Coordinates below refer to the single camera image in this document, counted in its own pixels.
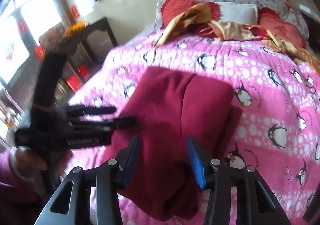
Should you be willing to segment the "left hand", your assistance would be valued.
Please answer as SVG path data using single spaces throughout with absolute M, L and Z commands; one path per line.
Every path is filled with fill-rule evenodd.
M 33 181 L 36 175 L 48 169 L 45 161 L 26 146 L 11 148 L 10 164 L 16 175 L 28 182 Z

